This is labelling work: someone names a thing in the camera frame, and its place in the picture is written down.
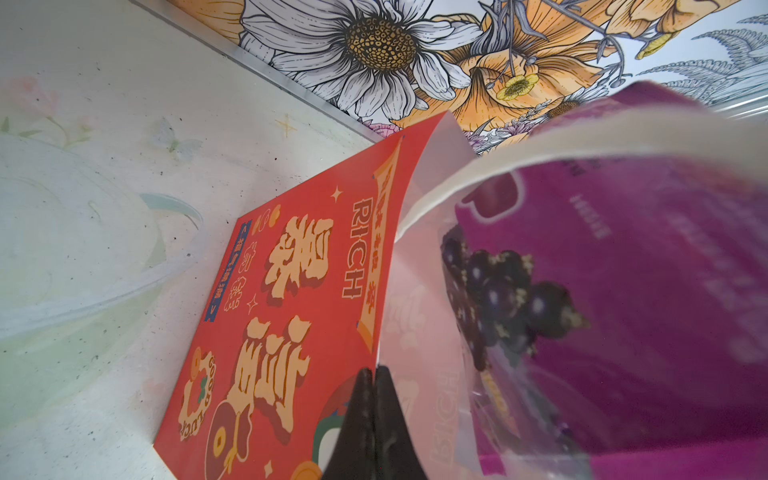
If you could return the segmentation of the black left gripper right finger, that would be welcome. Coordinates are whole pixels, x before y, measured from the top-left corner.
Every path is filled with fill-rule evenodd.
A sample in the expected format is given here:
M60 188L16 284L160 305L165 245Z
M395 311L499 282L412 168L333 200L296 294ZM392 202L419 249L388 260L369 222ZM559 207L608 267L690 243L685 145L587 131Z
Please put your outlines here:
M378 480L427 480L414 450L390 370L375 374L374 446Z

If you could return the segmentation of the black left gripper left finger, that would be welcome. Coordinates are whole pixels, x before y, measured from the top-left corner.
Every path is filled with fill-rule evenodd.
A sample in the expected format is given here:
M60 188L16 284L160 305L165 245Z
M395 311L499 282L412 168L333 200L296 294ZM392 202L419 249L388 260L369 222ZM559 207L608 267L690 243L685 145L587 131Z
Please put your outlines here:
M371 480L374 478L373 374L361 369L356 377L347 413L323 480Z

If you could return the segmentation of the red paper gift bag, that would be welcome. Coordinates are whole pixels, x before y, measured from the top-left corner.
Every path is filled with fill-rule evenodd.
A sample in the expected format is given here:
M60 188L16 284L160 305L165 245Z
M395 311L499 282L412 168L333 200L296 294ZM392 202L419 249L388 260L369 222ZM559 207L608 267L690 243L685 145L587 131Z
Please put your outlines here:
M480 183L556 160L669 157L767 191L767 129L699 109L577 113L477 157L449 115L239 219L154 447L179 479L322 479L358 372L392 375L427 479L478 461L432 243Z

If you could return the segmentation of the purple grape snack bag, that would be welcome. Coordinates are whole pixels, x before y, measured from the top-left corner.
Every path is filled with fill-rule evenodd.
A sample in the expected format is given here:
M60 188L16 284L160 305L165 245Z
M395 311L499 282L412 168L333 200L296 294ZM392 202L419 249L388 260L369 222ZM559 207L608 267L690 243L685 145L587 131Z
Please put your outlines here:
M691 160L492 177L432 243L481 472L767 475L767 191Z

